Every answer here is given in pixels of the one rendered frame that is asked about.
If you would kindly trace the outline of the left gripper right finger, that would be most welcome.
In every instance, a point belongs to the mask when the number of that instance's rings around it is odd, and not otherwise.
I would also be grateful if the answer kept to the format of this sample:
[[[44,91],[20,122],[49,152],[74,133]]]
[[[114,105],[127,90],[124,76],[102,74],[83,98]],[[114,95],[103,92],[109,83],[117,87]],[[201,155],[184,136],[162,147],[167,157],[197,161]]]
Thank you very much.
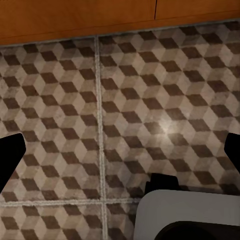
[[[229,133],[227,135],[224,151],[240,173],[240,135]]]

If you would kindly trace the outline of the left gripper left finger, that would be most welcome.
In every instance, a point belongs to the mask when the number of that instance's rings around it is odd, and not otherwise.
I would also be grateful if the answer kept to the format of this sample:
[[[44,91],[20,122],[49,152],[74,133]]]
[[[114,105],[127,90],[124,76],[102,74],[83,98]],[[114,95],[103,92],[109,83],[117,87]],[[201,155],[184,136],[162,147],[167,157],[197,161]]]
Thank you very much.
[[[0,138],[0,193],[26,152],[21,133]]]

